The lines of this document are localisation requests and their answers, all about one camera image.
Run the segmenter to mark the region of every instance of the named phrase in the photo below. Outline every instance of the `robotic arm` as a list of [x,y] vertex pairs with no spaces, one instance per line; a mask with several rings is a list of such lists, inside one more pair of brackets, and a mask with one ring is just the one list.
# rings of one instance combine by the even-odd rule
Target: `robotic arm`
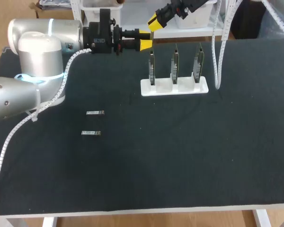
[[164,8],[158,9],[148,22],[149,29],[154,32],[164,28],[176,14],[185,19],[188,11],[195,12],[208,0],[171,0]]
[[[100,10],[100,22],[84,28],[76,20],[14,19],[8,27],[8,40],[13,53],[19,55],[24,77],[0,77],[0,120],[42,107],[56,95],[63,78],[62,53],[90,48],[92,53],[113,50],[119,55],[123,49],[141,51],[152,47],[150,33],[123,31],[110,19],[109,9]],[[64,98],[63,92],[53,105]]]

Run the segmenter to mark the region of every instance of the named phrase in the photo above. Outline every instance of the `table leg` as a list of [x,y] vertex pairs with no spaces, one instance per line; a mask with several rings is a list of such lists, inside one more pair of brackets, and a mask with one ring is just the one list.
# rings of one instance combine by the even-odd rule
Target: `table leg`
[[1,218],[0,227],[28,227],[23,218]]
[[56,227],[57,217],[44,218],[42,227]]
[[271,227],[266,210],[253,210],[257,227]]

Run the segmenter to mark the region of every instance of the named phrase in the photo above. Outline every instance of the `black fabric surface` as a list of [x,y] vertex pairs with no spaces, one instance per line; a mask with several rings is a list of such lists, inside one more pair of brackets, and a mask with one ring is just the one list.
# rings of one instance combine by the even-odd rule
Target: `black fabric surface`
[[[179,76],[191,74],[195,48],[178,44]],[[78,57],[65,102],[9,144],[0,215],[284,203],[284,40],[229,41],[219,91],[203,48],[203,95],[142,97],[148,52]],[[157,78],[168,77],[173,49],[155,46]],[[18,73],[8,50],[0,76]],[[0,151],[24,117],[0,122]]]

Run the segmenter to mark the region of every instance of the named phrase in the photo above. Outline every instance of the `white holder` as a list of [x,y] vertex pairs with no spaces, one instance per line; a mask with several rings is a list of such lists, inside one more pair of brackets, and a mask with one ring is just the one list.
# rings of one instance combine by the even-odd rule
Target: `white holder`
[[194,73],[190,77],[178,77],[177,84],[172,83],[170,78],[159,78],[155,85],[151,85],[149,79],[141,80],[142,96],[169,96],[208,93],[205,77],[200,77],[200,82],[195,83]]

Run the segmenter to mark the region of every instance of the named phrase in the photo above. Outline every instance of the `cable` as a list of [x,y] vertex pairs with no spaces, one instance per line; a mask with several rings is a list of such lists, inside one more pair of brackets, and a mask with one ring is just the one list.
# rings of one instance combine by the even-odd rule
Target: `cable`
[[[75,52],[71,58],[68,60],[67,62],[67,65],[65,67],[65,72],[64,72],[64,76],[63,76],[63,81],[62,81],[62,84],[60,86],[60,89],[59,91],[57,92],[57,94],[54,96],[54,98],[49,101],[44,107],[40,108],[40,111],[39,113],[41,113],[42,111],[46,110],[48,107],[50,107],[59,97],[60,95],[62,94],[64,88],[65,88],[65,85],[66,85],[66,81],[67,81],[67,77],[68,77],[68,72],[70,70],[70,67],[71,67],[71,63],[73,62],[73,60],[78,57],[80,54],[83,54],[83,53],[89,53],[91,52],[91,49],[83,49],[83,50],[80,50],[80,51],[77,51]],[[35,116],[35,112],[32,113],[31,115],[27,116],[26,118],[24,118],[22,121],[20,121],[13,129],[12,131],[10,131],[9,135],[7,136],[7,138],[5,139],[5,142],[3,144],[3,148],[2,148],[2,151],[1,151],[1,154],[0,154],[0,172],[1,172],[1,168],[2,168],[2,163],[3,163],[3,159],[4,159],[4,155],[5,155],[5,152],[6,152],[6,149],[9,145],[9,142],[11,140],[11,138],[13,137],[13,135],[16,133],[16,131],[22,126],[24,125],[26,122],[28,122],[31,118],[33,118]]]
[[280,19],[278,14],[275,12],[275,10],[272,8],[272,6],[269,4],[269,2],[267,0],[262,0],[262,3],[266,7],[266,9],[270,13],[270,15],[273,17],[273,19],[276,21],[276,23],[279,25],[280,29],[284,32],[284,22]]
[[217,69],[217,60],[216,60],[214,44],[215,44],[215,31],[216,31],[217,23],[219,20],[221,2],[222,2],[221,0],[218,0],[218,6],[217,6],[217,11],[216,11],[216,18],[214,21],[213,36],[212,36],[213,71],[214,71],[214,84],[215,84],[216,89],[219,89],[221,85],[221,71],[222,71],[221,69],[222,69],[223,55],[224,55],[226,41],[228,40],[229,32],[231,29],[231,22],[242,1],[243,0],[238,0],[235,6],[233,7],[233,9],[231,10],[230,14],[229,13],[226,14],[226,18],[224,21],[225,30],[223,30],[223,34],[222,34],[222,44],[221,44],[220,55],[219,55],[219,68]]
[[[230,28],[231,28],[231,23],[233,20],[234,15],[236,14],[240,4],[242,3],[243,0],[237,0],[235,6],[231,10],[230,16],[226,18],[225,20],[225,26],[224,29],[225,31],[222,34],[222,44],[221,44],[221,49],[220,49],[220,55],[219,55],[219,64],[218,64],[218,72],[217,72],[217,63],[216,63],[216,56],[215,56],[215,47],[214,47],[214,39],[215,39],[215,29],[216,29],[216,22],[218,21],[218,16],[219,14],[216,14],[216,19],[215,19],[215,24],[213,27],[213,39],[212,39],[212,52],[213,52],[213,69],[214,69],[214,81],[215,81],[215,86],[216,89],[220,88],[221,85],[221,77],[222,77],[222,62],[223,62],[223,57],[224,57],[224,50],[226,46],[226,41],[228,40]],[[272,8],[272,6],[269,4],[267,0],[262,0],[262,3],[266,7],[267,11],[271,14],[273,19],[276,21],[276,23],[279,25],[281,30],[284,32],[284,22],[281,20],[281,18],[278,16],[276,11]]]
[[216,85],[216,88],[217,88],[217,83],[218,83],[218,76],[217,76],[218,73],[217,73],[217,60],[216,60],[216,52],[215,52],[214,42],[215,42],[215,38],[216,38],[216,28],[217,28],[217,24],[218,24],[218,20],[219,20],[221,5],[222,5],[222,0],[218,0],[217,11],[216,11],[216,15],[215,15],[214,24],[213,24],[213,36],[212,36],[213,71],[214,71],[214,83]]
[[222,62],[223,62],[223,56],[224,56],[224,50],[225,50],[225,46],[226,46],[226,41],[228,40],[228,36],[229,36],[229,32],[231,30],[231,23],[233,20],[233,17],[235,16],[240,4],[243,2],[243,0],[238,0],[236,2],[236,4],[234,5],[234,7],[232,8],[229,17],[226,20],[226,27],[225,27],[225,31],[222,35],[222,44],[221,44],[221,49],[220,49],[220,55],[219,55],[219,63],[218,63],[218,74],[217,74],[217,83],[215,83],[216,85],[216,89],[220,88],[221,85],[221,78],[222,78]]

